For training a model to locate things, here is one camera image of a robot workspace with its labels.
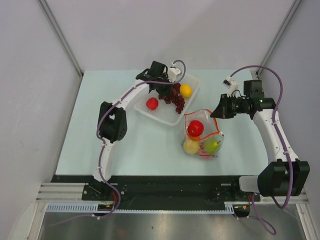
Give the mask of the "yellow green pear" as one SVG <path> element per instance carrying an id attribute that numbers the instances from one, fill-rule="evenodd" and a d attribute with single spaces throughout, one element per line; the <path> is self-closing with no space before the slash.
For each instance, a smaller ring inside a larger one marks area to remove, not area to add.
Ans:
<path id="1" fill-rule="evenodd" d="M 203 144 L 203 149 L 207 154 L 214 154 L 221 148 L 221 141 L 217 139 L 208 139 Z"/>

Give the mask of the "dark purple grape bunch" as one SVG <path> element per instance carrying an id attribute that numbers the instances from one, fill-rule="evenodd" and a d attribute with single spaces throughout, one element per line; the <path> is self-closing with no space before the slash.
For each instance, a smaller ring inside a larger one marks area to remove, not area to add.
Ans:
<path id="1" fill-rule="evenodd" d="M 170 90 L 169 95 L 164 96 L 159 94 L 158 99 L 164 100 L 166 104 L 174 104 L 175 112 L 177 114 L 181 114 L 185 108 L 185 103 L 186 103 L 185 98 L 174 88 Z"/>

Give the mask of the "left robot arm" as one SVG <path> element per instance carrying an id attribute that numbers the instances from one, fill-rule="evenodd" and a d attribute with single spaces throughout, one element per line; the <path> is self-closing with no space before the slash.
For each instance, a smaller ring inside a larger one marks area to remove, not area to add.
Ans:
<path id="1" fill-rule="evenodd" d="M 167 65 L 153 61 L 149 68 L 139 73 L 132 86 L 113 102 L 104 101 L 100 105 L 99 117 L 96 129 L 96 137 L 102 141 L 98 157 L 97 168 L 93 174 L 93 181 L 89 186 L 93 188 L 93 194 L 100 200 L 105 200 L 110 193 L 119 195 L 119 191 L 108 180 L 111 167 L 110 155 L 118 141 L 121 141 L 128 130 L 127 112 L 131 106 L 151 91 L 165 96 L 171 93 L 175 78 L 169 77 Z"/>

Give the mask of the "red green apple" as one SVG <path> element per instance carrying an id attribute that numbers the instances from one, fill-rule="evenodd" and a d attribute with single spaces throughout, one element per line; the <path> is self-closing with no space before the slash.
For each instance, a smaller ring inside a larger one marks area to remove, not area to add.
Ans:
<path id="1" fill-rule="evenodd" d="M 204 125 L 199 120 L 192 120 L 187 127 L 187 132 L 190 136 L 200 136 L 204 132 Z"/>

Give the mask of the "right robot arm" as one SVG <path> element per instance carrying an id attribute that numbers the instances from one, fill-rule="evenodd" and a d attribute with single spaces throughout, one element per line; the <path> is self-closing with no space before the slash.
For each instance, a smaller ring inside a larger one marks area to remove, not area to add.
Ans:
<path id="1" fill-rule="evenodd" d="M 210 115 L 216 119 L 231 119 L 237 114 L 248 114 L 261 135 L 266 149 L 268 166 L 258 175 L 244 175 L 230 188 L 231 196 L 242 201 L 249 192 L 264 197 L 301 194 L 310 172 L 307 161 L 301 161 L 292 150 L 281 126 L 273 98 L 266 97 L 261 80 L 246 80 L 243 95 L 237 96 L 238 83 L 230 76 L 223 84 L 228 92 L 220 96 Z"/>

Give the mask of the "clear zip bag orange zipper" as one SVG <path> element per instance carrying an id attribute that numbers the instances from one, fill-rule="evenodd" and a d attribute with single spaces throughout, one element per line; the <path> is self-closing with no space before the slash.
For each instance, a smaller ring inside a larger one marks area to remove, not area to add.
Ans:
<path id="1" fill-rule="evenodd" d="M 184 114 L 181 145 L 185 153 L 201 159 L 218 156 L 225 135 L 211 114 L 212 112 L 205 108 Z"/>

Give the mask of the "orange fruit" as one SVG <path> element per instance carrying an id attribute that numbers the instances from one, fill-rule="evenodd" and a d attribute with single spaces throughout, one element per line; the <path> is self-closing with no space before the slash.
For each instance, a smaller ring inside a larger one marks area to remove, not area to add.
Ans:
<path id="1" fill-rule="evenodd" d="M 201 140 L 201 137 L 200 136 L 191 136 L 189 135 L 188 138 L 192 141 L 195 141 L 195 142 L 198 142 Z"/>

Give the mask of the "yellow green mango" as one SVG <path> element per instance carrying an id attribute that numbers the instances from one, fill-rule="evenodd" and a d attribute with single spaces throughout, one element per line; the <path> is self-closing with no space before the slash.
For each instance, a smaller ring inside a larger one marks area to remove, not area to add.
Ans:
<path id="1" fill-rule="evenodd" d="M 200 145 L 198 142 L 188 139 L 184 142 L 183 148 L 186 153 L 195 155 L 199 151 Z"/>

